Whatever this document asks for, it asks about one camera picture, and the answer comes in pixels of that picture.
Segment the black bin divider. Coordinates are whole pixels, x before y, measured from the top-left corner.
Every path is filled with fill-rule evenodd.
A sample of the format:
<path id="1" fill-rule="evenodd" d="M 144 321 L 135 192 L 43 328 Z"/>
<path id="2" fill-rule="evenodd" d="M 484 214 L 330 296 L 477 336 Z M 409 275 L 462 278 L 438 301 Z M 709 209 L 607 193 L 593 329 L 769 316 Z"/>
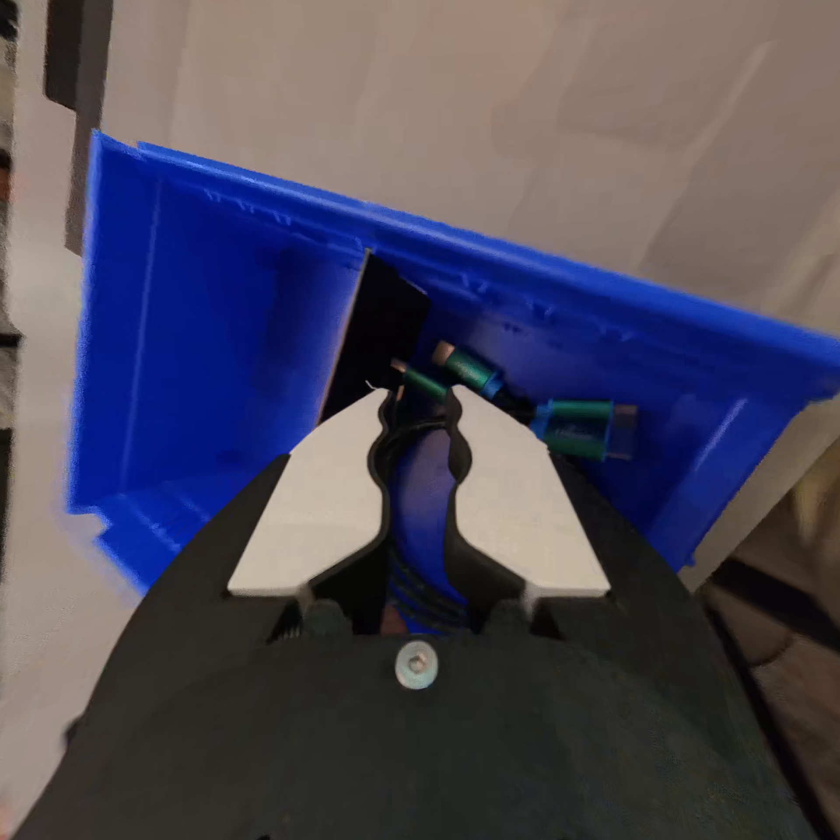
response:
<path id="1" fill-rule="evenodd" d="M 413 356 L 430 303 L 425 291 L 366 250 L 325 386 L 319 424 L 369 391 L 398 390 L 402 375 L 392 363 Z"/>

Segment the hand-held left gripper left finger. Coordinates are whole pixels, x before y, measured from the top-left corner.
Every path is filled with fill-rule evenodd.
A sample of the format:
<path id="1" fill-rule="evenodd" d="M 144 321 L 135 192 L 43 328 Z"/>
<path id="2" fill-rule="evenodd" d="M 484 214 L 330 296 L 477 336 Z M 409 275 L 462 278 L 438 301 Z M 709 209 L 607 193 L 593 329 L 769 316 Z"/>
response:
<path id="1" fill-rule="evenodd" d="M 377 462 L 394 393 L 376 388 L 292 449 L 227 583 L 235 597 L 338 603 L 380 625 L 391 502 Z"/>

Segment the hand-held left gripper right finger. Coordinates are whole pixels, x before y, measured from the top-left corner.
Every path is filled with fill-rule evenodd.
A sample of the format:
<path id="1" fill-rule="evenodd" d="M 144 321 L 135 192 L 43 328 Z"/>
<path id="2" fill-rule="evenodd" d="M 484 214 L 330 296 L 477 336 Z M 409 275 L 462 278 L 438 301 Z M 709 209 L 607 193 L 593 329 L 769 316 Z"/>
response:
<path id="1" fill-rule="evenodd" d="M 611 584 L 547 446 L 526 425 L 464 385 L 445 404 L 448 497 L 444 568 L 471 625 L 519 604 L 600 599 Z"/>

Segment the large green usb plug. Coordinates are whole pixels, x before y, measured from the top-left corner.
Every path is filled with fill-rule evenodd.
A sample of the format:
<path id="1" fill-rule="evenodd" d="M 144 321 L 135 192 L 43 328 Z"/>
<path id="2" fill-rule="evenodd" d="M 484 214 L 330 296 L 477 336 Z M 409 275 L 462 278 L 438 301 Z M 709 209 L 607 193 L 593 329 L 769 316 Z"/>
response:
<path id="1" fill-rule="evenodd" d="M 602 463 L 634 457 L 638 409 L 610 400 L 548 400 L 528 426 L 559 455 Z"/>

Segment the blue plastic bin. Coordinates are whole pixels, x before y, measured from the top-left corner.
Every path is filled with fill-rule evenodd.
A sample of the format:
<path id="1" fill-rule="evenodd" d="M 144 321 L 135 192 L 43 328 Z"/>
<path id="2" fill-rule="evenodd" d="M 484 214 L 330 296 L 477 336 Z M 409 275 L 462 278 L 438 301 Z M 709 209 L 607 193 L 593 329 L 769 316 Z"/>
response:
<path id="1" fill-rule="evenodd" d="M 838 393 L 838 340 L 387 207 L 95 132 L 68 511 L 147 589 L 320 420 L 365 258 L 428 301 L 391 357 L 473 350 L 536 403 L 639 409 L 590 481 L 676 572 L 791 420 Z"/>

